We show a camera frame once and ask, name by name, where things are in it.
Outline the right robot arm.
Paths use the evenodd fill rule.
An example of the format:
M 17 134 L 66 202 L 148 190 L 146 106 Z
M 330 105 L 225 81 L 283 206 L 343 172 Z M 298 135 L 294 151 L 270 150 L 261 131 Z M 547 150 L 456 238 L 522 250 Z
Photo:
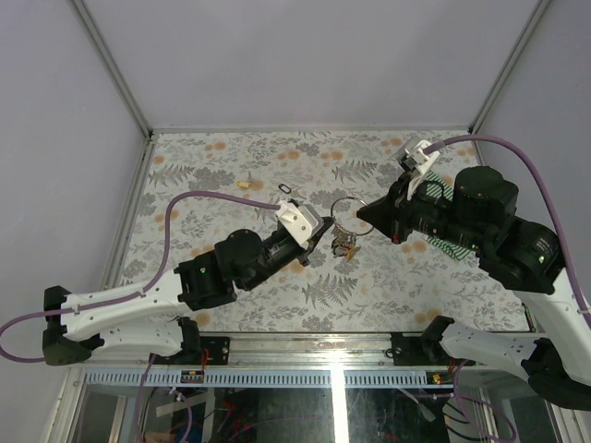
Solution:
M 512 374 L 561 408 L 590 408 L 590 330 L 565 282 L 559 237 L 546 226 L 516 216 L 518 187 L 494 169 L 477 166 L 457 174 L 452 198 L 411 193 L 404 173 L 388 194 L 357 216 L 394 244 L 420 232 L 475 253 L 478 266 L 514 292 L 545 337 L 509 339 L 438 316 L 421 335 L 421 353 L 432 364 L 467 359 Z

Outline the large metal keyring with keys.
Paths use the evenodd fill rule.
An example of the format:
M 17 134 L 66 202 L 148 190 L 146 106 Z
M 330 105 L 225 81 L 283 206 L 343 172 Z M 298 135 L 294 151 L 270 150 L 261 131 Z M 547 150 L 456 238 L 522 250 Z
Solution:
M 333 224 L 331 249 L 334 257 L 343 258 L 345 261 L 351 261 L 358 253 L 360 247 L 357 245 L 359 237 L 365 237 L 371 234 L 375 228 L 370 226 L 366 231 L 360 233 L 346 229 L 337 219 L 335 214 L 336 206 L 342 201 L 354 201 L 360 203 L 364 208 L 368 204 L 361 198 L 345 196 L 337 198 L 330 207 L 330 216 Z

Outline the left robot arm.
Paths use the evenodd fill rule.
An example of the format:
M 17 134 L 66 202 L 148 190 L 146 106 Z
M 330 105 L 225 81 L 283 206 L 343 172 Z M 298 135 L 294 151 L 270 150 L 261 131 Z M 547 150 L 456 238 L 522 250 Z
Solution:
M 235 302 L 238 291 L 254 290 L 293 261 L 306 266 L 331 227 L 332 220 L 322 218 L 306 246 L 283 226 L 266 239 L 240 229 L 153 283 L 85 294 L 50 287 L 43 297 L 43 361 L 61 366 L 142 354 L 157 365 L 199 365 L 206 348 L 190 314 Z

